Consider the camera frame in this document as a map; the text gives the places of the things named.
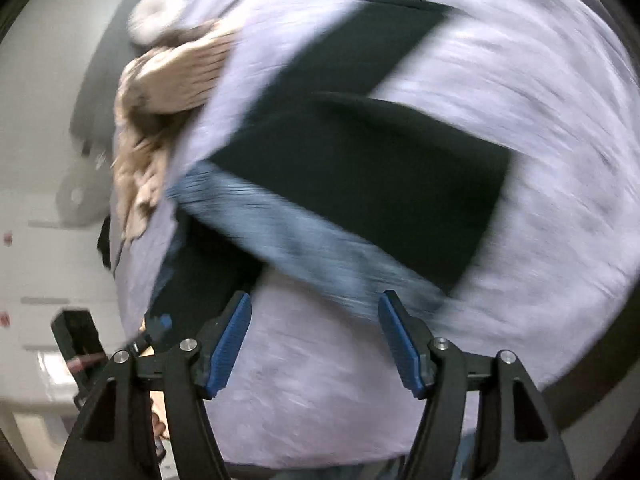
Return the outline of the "black cloth at bed edge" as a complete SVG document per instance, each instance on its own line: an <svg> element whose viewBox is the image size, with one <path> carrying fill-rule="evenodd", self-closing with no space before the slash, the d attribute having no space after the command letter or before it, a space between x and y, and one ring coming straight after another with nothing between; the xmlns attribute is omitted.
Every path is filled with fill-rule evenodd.
<svg viewBox="0 0 640 480"><path fill-rule="evenodd" d="M111 269L111 216L107 216L101 224L100 234L96 242L96 250L100 254L102 264L106 270Z"/></svg>

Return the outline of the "beige striped garment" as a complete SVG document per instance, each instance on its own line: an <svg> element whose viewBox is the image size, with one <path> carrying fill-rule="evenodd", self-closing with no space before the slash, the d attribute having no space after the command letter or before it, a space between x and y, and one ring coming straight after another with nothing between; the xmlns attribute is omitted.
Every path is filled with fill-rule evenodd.
<svg viewBox="0 0 640 480"><path fill-rule="evenodd" d="M228 20L172 30L122 71L114 102L112 168L124 243L148 228L176 137L215 92L237 34Z"/></svg>

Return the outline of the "dark grey headboard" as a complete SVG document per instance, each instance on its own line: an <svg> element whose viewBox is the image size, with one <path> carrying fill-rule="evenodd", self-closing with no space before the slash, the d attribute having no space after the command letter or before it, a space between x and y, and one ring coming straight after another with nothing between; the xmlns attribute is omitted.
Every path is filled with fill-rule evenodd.
<svg viewBox="0 0 640 480"><path fill-rule="evenodd" d="M70 118L70 136L82 157L112 150L113 104L119 76L138 53L128 35L128 18L139 1L119 3L82 80Z"/></svg>

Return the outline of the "black pants with patterned lining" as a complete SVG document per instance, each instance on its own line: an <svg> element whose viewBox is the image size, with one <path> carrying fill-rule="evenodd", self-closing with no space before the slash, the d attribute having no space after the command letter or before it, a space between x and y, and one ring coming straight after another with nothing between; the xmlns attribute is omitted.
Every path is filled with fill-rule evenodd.
<svg viewBox="0 0 640 480"><path fill-rule="evenodd" d="M278 71L229 143L170 189L177 229L150 315L186 335L268 269L368 321L387 289L424 320L442 307L512 155L374 90L450 14L364 0Z"/></svg>

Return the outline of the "grey round fan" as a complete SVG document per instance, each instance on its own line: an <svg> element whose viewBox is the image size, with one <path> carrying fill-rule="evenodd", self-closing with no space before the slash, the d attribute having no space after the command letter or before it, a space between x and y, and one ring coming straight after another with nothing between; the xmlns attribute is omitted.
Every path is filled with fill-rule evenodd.
<svg viewBox="0 0 640 480"><path fill-rule="evenodd" d="M110 213L111 165L104 160L81 158L68 168L55 207L58 218L70 228L84 228L102 222Z"/></svg>

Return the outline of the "white round fluffy cushion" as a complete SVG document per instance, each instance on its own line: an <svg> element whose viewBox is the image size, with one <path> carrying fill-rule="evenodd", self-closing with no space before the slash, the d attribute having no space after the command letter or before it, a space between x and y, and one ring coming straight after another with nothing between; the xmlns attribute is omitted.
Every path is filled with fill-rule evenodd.
<svg viewBox="0 0 640 480"><path fill-rule="evenodd" d="M188 0L140 0L127 23L130 40L147 48L178 23Z"/></svg>

